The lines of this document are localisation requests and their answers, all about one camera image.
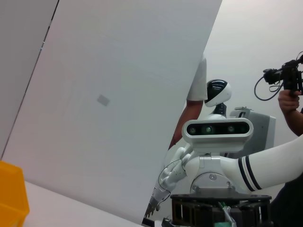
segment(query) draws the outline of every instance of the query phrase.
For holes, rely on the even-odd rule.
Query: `robot neck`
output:
[[[212,114],[219,114],[219,115],[223,115],[224,117],[226,117],[226,105],[224,103],[220,103],[220,104],[216,105],[216,108],[214,109]]]

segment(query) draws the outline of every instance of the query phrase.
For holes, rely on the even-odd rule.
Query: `camera lens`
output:
[[[194,134],[196,132],[196,129],[195,128],[190,128],[190,133]]]
[[[210,126],[206,127],[206,132],[207,132],[207,133],[211,133],[212,130],[213,130],[212,127],[210,127]]]
[[[214,129],[210,125],[205,125],[202,127],[202,135],[211,135],[214,133]]]
[[[228,126],[227,130],[229,132],[234,132],[235,131],[235,128],[233,126]]]

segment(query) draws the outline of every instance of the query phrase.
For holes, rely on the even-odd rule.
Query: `person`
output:
[[[303,109],[299,107],[299,95],[296,91],[294,97],[290,96],[290,90],[281,91],[279,94],[279,106],[285,117],[288,127],[296,134],[303,134]],[[288,182],[281,189],[277,197],[271,203],[271,220],[275,227],[303,226],[303,174],[297,179]]]
[[[203,55],[187,96],[186,107],[179,118],[175,133],[169,145],[169,149],[182,138],[183,125],[187,121],[198,119],[202,110],[204,100],[207,100],[207,82],[206,58]]]

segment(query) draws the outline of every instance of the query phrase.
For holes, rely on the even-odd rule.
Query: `person's hand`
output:
[[[294,92],[295,97],[290,96],[290,90],[280,92],[278,100],[283,114],[295,111],[299,107],[299,95],[301,95],[300,91]]]

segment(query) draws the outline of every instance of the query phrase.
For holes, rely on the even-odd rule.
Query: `white robot head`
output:
[[[207,83],[207,100],[205,105],[212,107],[230,100],[232,87],[222,79],[213,79]]]

